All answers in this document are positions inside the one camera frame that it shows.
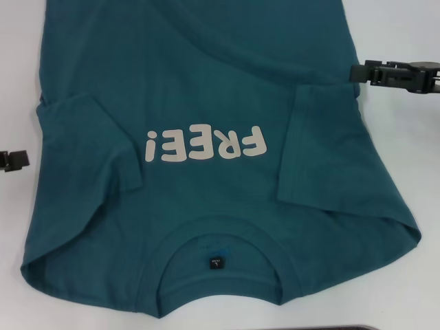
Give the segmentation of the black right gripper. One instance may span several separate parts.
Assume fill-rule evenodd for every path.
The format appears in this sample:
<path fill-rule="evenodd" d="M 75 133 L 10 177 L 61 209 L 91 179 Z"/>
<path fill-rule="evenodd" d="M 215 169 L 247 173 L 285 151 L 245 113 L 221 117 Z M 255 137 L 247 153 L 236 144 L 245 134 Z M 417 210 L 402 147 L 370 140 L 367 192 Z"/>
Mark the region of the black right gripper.
<path fill-rule="evenodd" d="M 350 71 L 352 83 L 367 83 L 371 86 L 405 89 L 414 94 L 439 93 L 439 63 L 404 63 L 366 60 L 363 65 L 353 65 Z"/>

